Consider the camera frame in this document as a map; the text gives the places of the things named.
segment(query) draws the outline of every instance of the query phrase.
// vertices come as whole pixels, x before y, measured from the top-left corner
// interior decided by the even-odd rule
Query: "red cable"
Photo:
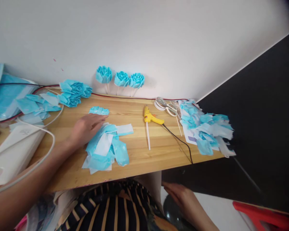
[[[59,84],[43,86],[43,87],[40,87],[40,88],[36,89],[32,94],[35,94],[35,93],[38,92],[39,90],[44,89],[44,88],[46,88],[46,87],[58,87],[58,86],[59,86]],[[108,97],[108,98],[155,100],[155,98],[130,98],[130,97],[118,97],[118,96],[105,96],[105,95],[100,95],[100,94],[96,94],[96,93],[92,93],[92,94],[93,94],[93,95],[97,95],[97,96],[102,96],[102,97]],[[167,99],[167,98],[165,98],[164,100],[183,100],[183,99],[184,99],[184,98],[182,98],[182,99]],[[13,117],[10,117],[10,118],[8,118],[8,119],[5,119],[5,120],[0,121],[0,123],[6,122],[6,121],[9,121],[9,120],[12,120],[12,119],[15,119],[15,118],[17,118],[18,116],[20,116],[20,115],[22,115],[22,114],[23,114],[23,113],[20,112],[20,113],[18,113],[17,115],[15,115],[15,116],[13,116]]]
[[[96,94],[96,93],[92,93],[93,95],[97,95],[97,96],[102,96],[102,97],[109,97],[109,98],[125,98],[125,99],[147,99],[147,100],[155,100],[155,98],[130,98],[130,97],[118,97],[118,96],[105,96],[105,95],[100,95],[100,94]],[[165,99],[164,100],[183,100],[183,99]]]

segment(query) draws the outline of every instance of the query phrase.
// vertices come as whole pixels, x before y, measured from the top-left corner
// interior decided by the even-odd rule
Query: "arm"
[[[0,193],[0,230],[13,230],[42,195],[62,163],[77,149],[90,141],[107,117],[106,115],[88,114],[79,119],[70,137],[57,144],[49,157],[37,169],[19,183]]]
[[[191,223],[197,230],[219,231],[190,189],[180,184],[162,182],[162,185],[164,186],[166,192],[179,206],[188,222]]]

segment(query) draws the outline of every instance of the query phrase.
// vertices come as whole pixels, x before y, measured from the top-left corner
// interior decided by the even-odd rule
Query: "white wall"
[[[282,2],[0,0],[0,62],[41,84],[70,78],[100,93],[94,76],[106,65],[145,75],[136,96],[199,99],[289,34]]]

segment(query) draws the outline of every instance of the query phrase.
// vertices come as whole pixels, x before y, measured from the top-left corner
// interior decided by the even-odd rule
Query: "white power strip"
[[[44,135],[45,131],[30,125],[14,128],[0,146],[0,152],[3,151],[0,153],[0,185],[8,183],[27,167]]]

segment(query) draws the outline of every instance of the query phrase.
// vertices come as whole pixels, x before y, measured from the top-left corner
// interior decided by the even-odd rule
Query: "blue rose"
[[[130,78],[128,77],[128,74],[121,71],[117,72],[115,76],[115,85],[118,87],[126,87],[129,85]]]
[[[141,88],[145,83],[145,77],[140,73],[132,74],[129,85],[132,88]]]
[[[89,98],[91,96],[93,88],[89,87],[87,84],[83,84],[83,93],[81,94],[81,98]]]
[[[58,95],[58,98],[60,103],[67,107],[77,107],[77,105],[81,103],[80,97],[75,94],[62,93],[61,95]]]
[[[76,80],[65,80],[59,83],[61,91],[64,93],[81,96],[83,94],[83,83]]]
[[[96,70],[96,80],[99,83],[109,83],[112,80],[112,72],[109,67],[99,66]]]

